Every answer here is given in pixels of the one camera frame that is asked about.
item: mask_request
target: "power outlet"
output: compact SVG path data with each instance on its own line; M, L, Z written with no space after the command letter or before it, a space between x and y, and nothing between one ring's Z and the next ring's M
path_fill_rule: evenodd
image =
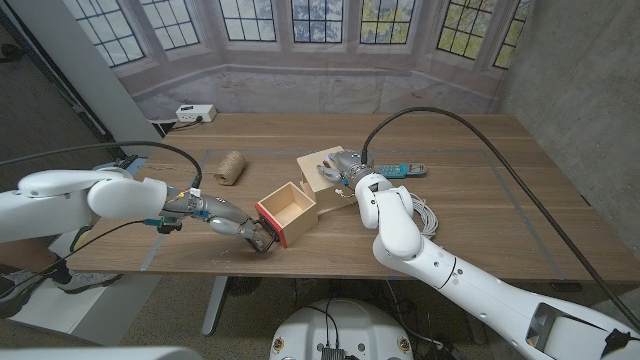
M176 111L180 122L195 122L198 116L202 116L202 122L211 122L217 113L213 105L182 105Z

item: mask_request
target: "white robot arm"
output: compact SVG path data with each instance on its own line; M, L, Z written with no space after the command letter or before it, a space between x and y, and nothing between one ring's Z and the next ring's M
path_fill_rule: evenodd
M78 229L91 221L92 212L107 218L162 216L155 221L161 232L179 230L181 219L193 216L217 233L265 249L258 222L237 206L198 189L178 190L150 178L140 182L119 168L48 170L24 177L18 190L0 193L0 243Z
M383 265L429 284L528 359L638 358L640 341L632 339L640 335L633 329L587 307L518 289L450 254L420 234L404 187L357 163L353 151L330 157L356 183L364 226L379 227L373 253Z

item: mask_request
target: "twine spool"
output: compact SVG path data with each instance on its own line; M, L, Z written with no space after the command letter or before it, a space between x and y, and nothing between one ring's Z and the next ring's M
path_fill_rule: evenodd
M213 177L216 178L220 185L233 185L246 165L247 161L241 153L230 151L213 172Z

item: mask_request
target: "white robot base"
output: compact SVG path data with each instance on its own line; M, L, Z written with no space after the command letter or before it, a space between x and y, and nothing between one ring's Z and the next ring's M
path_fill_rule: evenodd
M328 300L304 307L280 325L271 343L271 360L294 359L393 359L411 360L411 344L404 329L391 316L377 307L353 299L332 299L329 315L338 329L328 321L330 349L327 344L327 323L324 311Z

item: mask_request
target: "small wooden box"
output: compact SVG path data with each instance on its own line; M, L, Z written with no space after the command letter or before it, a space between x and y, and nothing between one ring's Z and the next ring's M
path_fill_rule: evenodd
M285 249L318 222L316 202L292 182L258 201L256 210L278 232Z
M300 187L318 204L318 215L356 202L355 197L343 198L337 194L336 189L342 190L345 195L349 195L352 191L341 183L336 184L327 180L317 169L317 166L321 164L336 169L334 162L329 160L329 154L343 150L342 146L336 146L297 159L302 170Z

